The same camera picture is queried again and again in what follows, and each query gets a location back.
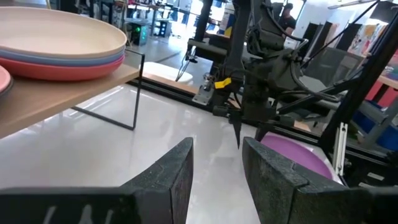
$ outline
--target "silver bracket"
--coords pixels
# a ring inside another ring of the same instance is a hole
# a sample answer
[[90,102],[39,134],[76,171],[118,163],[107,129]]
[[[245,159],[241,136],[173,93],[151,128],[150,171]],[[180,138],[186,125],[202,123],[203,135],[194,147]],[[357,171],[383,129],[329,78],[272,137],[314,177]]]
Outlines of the silver bracket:
[[340,123],[336,132],[335,151],[333,153],[333,170],[337,175],[344,174],[344,160],[346,154],[348,125]]
[[192,98],[192,101],[207,106],[213,96],[213,92],[214,88],[212,86],[208,90],[205,90],[205,87],[201,85],[198,93]]

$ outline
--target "wooden shelf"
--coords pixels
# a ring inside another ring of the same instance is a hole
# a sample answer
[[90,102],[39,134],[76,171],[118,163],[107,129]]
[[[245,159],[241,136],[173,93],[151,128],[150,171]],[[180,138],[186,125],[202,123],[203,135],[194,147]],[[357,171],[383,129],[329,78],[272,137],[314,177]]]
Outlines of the wooden shelf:
[[379,76],[379,78],[377,79],[379,82],[386,84],[389,87],[393,87],[394,89],[398,89],[398,81],[396,80],[392,80],[390,78],[387,78],[383,75]]
[[10,93],[0,101],[0,139],[138,76],[138,69],[122,65],[107,77],[85,82],[16,78]]

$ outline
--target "blue plate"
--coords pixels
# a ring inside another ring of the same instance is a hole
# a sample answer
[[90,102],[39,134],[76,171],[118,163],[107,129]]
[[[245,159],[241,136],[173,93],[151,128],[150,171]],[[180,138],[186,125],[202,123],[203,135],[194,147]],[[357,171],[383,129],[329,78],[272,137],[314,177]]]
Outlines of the blue plate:
[[80,59],[65,59],[65,58],[51,58],[36,55],[27,55],[17,52],[11,52],[9,50],[0,49],[0,57],[16,60],[19,62],[34,63],[40,65],[53,65],[53,66],[63,66],[63,67],[90,67],[105,65],[118,60],[124,54],[124,49],[117,54],[110,55],[101,58],[80,58]]

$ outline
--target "red plate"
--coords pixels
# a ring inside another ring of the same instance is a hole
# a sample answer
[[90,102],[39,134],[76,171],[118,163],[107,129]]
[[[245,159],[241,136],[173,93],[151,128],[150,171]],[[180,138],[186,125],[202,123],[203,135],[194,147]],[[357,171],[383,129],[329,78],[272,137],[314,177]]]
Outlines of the red plate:
[[20,77],[51,81],[82,81],[107,76],[118,69],[123,61],[124,55],[117,61],[106,65],[92,67],[59,67],[0,58],[0,65],[7,69],[9,73]]

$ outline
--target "stacked plates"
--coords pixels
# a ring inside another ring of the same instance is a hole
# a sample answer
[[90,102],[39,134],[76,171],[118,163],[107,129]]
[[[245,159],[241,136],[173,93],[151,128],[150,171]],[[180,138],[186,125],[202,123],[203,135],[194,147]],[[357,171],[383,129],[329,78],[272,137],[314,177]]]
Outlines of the stacked plates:
[[12,87],[12,78],[10,73],[0,66],[0,98],[5,96]]
[[103,77],[124,60],[126,35],[96,19],[0,7],[0,66],[12,75],[77,81]]

